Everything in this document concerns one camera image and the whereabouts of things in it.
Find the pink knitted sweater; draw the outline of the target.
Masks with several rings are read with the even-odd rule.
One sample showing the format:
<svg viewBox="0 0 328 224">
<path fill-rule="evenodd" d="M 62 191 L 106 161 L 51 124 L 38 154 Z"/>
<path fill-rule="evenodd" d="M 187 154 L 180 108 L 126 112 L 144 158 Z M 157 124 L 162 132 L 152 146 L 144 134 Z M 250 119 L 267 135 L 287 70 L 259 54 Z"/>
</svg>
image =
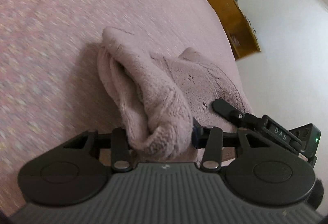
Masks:
<svg viewBox="0 0 328 224">
<path fill-rule="evenodd" d="M 195 49 L 167 57 L 142 50 L 133 35 L 119 29 L 107 27 L 102 36 L 99 78 L 140 161 L 200 162 L 204 152 L 192 146 L 194 121 L 235 129 L 211 109 L 216 99 L 243 113 L 252 111 L 230 72 Z"/>
</svg>

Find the long wooden cabinet desk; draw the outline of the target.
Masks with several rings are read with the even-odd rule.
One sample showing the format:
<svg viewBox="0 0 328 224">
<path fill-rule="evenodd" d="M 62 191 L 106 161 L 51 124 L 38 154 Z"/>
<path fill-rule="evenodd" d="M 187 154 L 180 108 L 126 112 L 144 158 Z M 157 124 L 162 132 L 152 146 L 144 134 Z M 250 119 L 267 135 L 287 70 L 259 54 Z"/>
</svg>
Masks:
<svg viewBox="0 0 328 224">
<path fill-rule="evenodd" d="M 248 19 L 236 0 L 207 0 L 215 10 L 229 39 L 235 59 L 260 52 L 260 47 Z"/>
</svg>

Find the pink floral bed sheet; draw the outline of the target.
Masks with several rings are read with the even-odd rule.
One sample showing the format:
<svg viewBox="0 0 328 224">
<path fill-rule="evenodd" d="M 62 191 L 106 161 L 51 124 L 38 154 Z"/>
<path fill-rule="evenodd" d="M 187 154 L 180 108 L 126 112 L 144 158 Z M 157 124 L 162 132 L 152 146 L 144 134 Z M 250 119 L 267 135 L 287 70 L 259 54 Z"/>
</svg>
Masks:
<svg viewBox="0 0 328 224">
<path fill-rule="evenodd" d="M 18 170 L 82 131 L 109 132 L 120 115 L 97 73 L 105 27 L 144 50 L 192 47 L 242 90 L 223 27 L 207 0 L 1 0 L 1 210 L 24 199 Z"/>
</svg>

